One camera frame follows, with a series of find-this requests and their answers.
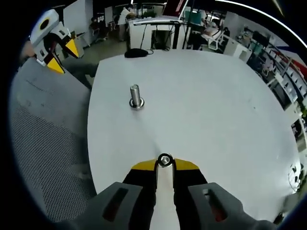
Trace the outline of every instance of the metal bolt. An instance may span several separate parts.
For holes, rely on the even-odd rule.
[[[139,86],[134,84],[130,87],[131,99],[130,106],[134,109],[141,109],[144,106],[144,100],[140,96]]]
[[[163,165],[167,165],[170,162],[170,158],[168,156],[161,157],[161,163]]]

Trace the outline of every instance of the white table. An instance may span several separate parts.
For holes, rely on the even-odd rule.
[[[129,106],[133,84],[145,100],[140,111]],[[122,182],[136,163],[166,152],[197,164],[248,214],[270,221],[293,192],[287,175],[299,161],[287,117],[261,78],[238,58],[193,50],[100,61],[88,150],[98,193]],[[171,172],[164,173],[171,181]],[[172,185],[158,189],[172,191]],[[174,215],[165,209],[159,214]],[[163,221],[152,221],[151,229],[179,229]]]
[[[142,49],[151,49],[153,31],[167,31],[167,45],[170,45],[170,49],[172,49],[175,38],[175,26],[171,24],[174,22],[180,24],[177,39],[177,49],[182,48],[185,41],[185,33],[188,29],[188,34],[185,41],[186,47],[187,41],[189,40],[190,27],[188,28],[186,25],[184,25],[183,21],[167,17],[129,20],[128,28],[130,34],[130,47],[140,48],[142,46]]]

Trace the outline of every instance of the person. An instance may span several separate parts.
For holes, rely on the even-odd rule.
[[[51,47],[51,52],[54,51],[56,43]],[[33,45],[29,40],[27,40],[21,50],[19,55],[19,66],[21,66],[29,59],[36,58],[36,54],[33,48]],[[86,63],[81,58],[68,57],[61,61],[62,66],[71,73],[79,82],[81,82],[89,90],[92,89],[91,84],[88,82],[86,75],[89,75],[91,78],[95,77],[98,64]]]
[[[125,40],[125,34],[126,34],[126,18],[129,17],[136,17],[136,14],[133,12],[130,12],[132,9],[132,5],[129,4],[120,13],[118,25],[119,25],[119,40],[124,41]]]
[[[90,27],[94,30],[94,32],[98,31],[98,38],[95,42],[107,40],[108,30],[104,20],[98,21],[97,18],[92,17]]]
[[[198,50],[201,45],[208,44],[209,39],[215,40],[221,34],[220,27],[217,21],[212,21],[207,24],[207,28],[200,34],[190,34],[188,46],[193,45],[194,50]]]

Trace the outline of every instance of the light fixture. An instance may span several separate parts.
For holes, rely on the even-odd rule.
[[[280,5],[279,5],[278,0],[272,0],[272,1],[273,1],[273,3],[275,4],[275,6],[278,8],[278,10],[279,10],[279,12],[282,14],[282,16],[284,16],[283,10],[282,10],[282,8],[281,8]]]
[[[261,13],[261,14],[271,18],[272,20],[276,21],[279,25],[281,25],[285,29],[287,29],[290,33],[292,33],[305,46],[305,48],[307,49],[306,43],[296,33],[294,33],[294,31],[292,31],[288,26],[286,26],[285,24],[283,24],[281,21],[277,20],[276,18],[272,17],[271,15],[269,15],[269,14],[267,14],[265,12],[262,12],[262,11],[256,9],[256,8],[253,8],[251,6],[244,5],[242,3],[228,1],[228,0],[215,0],[215,1],[221,1],[221,2],[226,2],[226,3],[230,3],[230,4],[235,4],[235,5],[238,5],[238,6],[243,6],[243,7],[249,8],[251,10],[254,10],[254,11],[258,12],[258,13]]]

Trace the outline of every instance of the mesh chair back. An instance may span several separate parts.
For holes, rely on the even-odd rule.
[[[70,73],[28,59],[10,96],[12,147],[21,176],[52,221],[73,219],[95,195],[86,141],[89,90]]]

